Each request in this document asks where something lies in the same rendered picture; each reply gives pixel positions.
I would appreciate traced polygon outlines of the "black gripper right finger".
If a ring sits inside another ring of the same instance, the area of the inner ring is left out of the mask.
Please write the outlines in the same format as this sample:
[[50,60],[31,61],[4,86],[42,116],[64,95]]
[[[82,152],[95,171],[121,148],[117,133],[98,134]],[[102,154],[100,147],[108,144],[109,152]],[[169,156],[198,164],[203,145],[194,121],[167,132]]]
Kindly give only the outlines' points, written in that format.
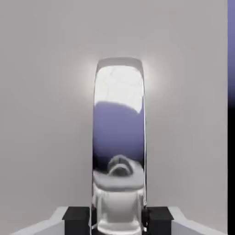
[[148,207],[147,235],[221,235],[220,231],[187,219],[179,207]]

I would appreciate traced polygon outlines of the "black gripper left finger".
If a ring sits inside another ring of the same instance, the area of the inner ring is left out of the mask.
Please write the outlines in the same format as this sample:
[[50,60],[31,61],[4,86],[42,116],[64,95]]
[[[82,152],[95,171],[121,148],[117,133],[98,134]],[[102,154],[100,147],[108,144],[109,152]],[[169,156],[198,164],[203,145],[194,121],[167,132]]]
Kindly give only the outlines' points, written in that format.
[[89,219],[88,207],[58,207],[48,219],[10,235],[89,235]]

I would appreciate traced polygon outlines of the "curved silver metal handle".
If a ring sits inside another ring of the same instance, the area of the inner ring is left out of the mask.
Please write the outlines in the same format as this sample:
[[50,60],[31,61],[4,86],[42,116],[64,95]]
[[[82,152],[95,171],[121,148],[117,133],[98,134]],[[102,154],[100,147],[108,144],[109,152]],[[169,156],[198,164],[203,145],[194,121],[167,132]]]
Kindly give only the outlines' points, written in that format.
[[142,235],[146,207],[145,85],[141,60],[97,63],[89,235]]

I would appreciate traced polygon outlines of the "pale grey cabinet door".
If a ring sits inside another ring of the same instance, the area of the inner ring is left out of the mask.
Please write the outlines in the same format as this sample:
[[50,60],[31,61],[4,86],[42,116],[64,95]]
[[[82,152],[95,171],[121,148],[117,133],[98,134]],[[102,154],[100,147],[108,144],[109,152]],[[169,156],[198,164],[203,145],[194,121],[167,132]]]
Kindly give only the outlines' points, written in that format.
[[0,235],[91,200],[97,62],[143,62],[147,202],[227,232],[227,0],[0,0]]

